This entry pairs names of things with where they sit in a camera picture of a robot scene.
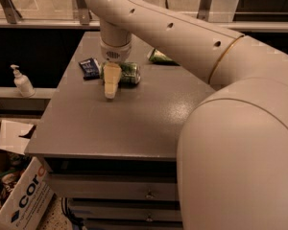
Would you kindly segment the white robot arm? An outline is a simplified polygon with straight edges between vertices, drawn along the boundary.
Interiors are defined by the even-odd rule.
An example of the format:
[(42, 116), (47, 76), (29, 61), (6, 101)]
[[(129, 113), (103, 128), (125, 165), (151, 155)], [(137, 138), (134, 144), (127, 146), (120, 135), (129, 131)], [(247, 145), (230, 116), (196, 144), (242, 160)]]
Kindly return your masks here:
[(215, 88), (177, 150), (184, 230), (288, 230), (288, 55), (143, 0), (85, 0), (114, 47), (128, 31)]

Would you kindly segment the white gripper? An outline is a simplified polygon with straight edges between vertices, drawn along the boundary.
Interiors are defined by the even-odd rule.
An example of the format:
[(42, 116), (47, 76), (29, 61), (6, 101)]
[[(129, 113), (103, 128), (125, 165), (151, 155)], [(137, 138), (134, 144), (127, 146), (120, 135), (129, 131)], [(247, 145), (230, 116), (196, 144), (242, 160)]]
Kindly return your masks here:
[(118, 83), (121, 79), (122, 69), (115, 61), (124, 62), (130, 55), (132, 41), (127, 39), (104, 39), (100, 40), (101, 53), (107, 62), (103, 68), (105, 82), (105, 96), (114, 99)]

